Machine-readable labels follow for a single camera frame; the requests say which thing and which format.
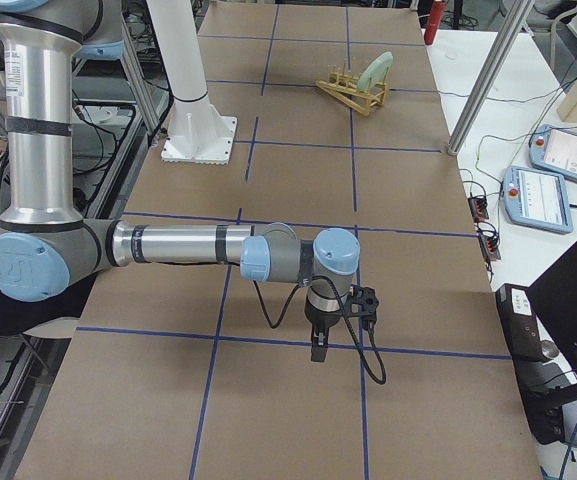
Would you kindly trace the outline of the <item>near orange black connector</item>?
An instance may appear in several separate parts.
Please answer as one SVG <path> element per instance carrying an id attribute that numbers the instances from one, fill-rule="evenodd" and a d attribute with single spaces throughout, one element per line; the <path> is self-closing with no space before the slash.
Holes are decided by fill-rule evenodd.
<path id="1" fill-rule="evenodd" d="M 499 251 L 499 234 L 492 230 L 479 230 L 478 240 L 485 261 L 493 262 L 501 259 Z"/>

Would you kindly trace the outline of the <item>teach pendant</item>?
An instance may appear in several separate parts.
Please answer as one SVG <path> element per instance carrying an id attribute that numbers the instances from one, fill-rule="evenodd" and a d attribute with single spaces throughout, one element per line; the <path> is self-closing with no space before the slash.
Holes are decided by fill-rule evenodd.
<path id="1" fill-rule="evenodd" d="M 513 224 L 558 234 L 574 229 L 565 179 L 558 173 L 510 166 L 501 199 Z"/>
<path id="2" fill-rule="evenodd" d="M 549 124 L 539 126 L 530 136 L 529 158 L 534 168 L 577 182 L 577 133 Z"/>

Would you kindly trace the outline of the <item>red bottle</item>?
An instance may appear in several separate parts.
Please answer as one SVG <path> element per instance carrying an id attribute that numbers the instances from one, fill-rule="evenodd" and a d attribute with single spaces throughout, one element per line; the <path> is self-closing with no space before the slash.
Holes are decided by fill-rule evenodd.
<path id="1" fill-rule="evenodd" d="M 441 24 L 446 2 L 444 0 L 434 0 L 428 15 L 424 31 L 424 44 L 430 46 L 433 44 L 437 30 Z"/>

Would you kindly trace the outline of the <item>wooden dish rack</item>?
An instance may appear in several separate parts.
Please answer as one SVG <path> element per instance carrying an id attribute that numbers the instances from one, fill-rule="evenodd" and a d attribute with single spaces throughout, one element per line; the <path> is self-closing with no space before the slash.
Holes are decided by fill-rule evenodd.
<path id="1" fill-rule="evenodd" d="M 325 80 L 317 80 L 315 85 L 352 110 L 368 117 L 374 109 L 382 107 L 385 103 L 388 92 L 388 75 L 383 83 L 378 84 L 368 92 L 360 92 L 357 89 L 357 80 L 360 75 L 354 75 L 345 68 L 331 68 L 328 77 Z"/>

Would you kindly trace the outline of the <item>black computer box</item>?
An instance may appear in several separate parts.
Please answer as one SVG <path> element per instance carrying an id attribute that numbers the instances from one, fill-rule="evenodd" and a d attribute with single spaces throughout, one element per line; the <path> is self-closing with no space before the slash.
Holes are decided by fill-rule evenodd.
<path id="1" fill-rule="evenodd" d="M 542 445 L 562 442 L 577 447 L 577 396 L 557 397 L 572 383 L 555 362 L 558 347 L 540 335 L 527 289 L 505 283 L 495 298 L 532 434 Z"/>

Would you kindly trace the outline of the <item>near teach pendant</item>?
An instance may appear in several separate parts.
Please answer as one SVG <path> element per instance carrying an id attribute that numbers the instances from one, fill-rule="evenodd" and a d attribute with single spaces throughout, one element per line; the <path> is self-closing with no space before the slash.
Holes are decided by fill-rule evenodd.
<path id="1" fill-rule="evenodd" d="M 558 173 L 510 166 L 501 199 L 513 224 L 558 234 L 574 229 L 565 179 Z"/>

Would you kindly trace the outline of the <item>far teach pendant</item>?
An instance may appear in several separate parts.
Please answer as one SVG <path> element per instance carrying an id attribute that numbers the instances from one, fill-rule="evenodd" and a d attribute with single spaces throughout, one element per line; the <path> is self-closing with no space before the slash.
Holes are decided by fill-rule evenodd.
<path id="1" fill-rule="evenodd" d="M 529 158 L 534 168 L 577 182 L 577 133 L 549 124 L 539 126 L 530 136 Z"/>

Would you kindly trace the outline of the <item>far orange black connector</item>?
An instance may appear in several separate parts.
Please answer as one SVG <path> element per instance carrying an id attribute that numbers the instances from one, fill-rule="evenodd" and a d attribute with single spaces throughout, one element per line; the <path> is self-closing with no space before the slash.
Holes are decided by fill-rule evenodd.
<path id="1" fill-rule="evenodd" d="M 489 219 L 488 199 L 485 195 L 470 195 L 468 206 L 474 222 L 481 222 Z"/>

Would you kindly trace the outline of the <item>pale green plate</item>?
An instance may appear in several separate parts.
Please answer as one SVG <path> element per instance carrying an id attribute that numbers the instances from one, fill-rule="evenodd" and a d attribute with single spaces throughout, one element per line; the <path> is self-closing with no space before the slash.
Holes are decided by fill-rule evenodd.
<path id="1" fill-rule="evenodd" d="M 360 92 L 368 92 L 373 87 L 383 83 L 394 61 L 393 54 L 383 52 L 375 58 L 362 72 L 357 80 L 357 89 Z"/>

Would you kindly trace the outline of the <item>aluminium frame post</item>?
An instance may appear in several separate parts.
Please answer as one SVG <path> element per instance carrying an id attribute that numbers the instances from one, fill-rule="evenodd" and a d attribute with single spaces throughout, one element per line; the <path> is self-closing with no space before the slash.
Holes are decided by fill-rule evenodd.
<path id="1" fill-rule="evenodd" d="M 533 5 L 533 0 L 515 1 L 505 16 L 448 141 L 449 155 L 458 155 Z"/>

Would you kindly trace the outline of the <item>orange black connector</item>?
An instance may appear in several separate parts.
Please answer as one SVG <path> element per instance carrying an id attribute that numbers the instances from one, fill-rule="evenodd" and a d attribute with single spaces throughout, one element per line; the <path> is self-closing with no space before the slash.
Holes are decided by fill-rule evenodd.
<path id="1" fill-rule="evenodd" d="M 474 222 L 481 222 L 489 219 L 488 199 L 485 195 L 470 195 L 468 206 Z"/>
<path id="2" fill-rule="evenodd" d="M 501 259 L 499 251 L 499 234 L 492 230 L 479 230 L 478 240 L 485 261 L 493 262 Z"/>

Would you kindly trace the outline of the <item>white pedestal column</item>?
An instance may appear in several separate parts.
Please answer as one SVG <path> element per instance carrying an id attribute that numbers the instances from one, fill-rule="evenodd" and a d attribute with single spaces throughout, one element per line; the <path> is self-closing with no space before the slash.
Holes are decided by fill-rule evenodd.
<path id="1" fill-rule="evenodd" d="M 173 99 L 162 159 L 228 163 L 237 119 L 221 115 L 209 98 L 191 3 L 149 1 L 147 7 Z"/>

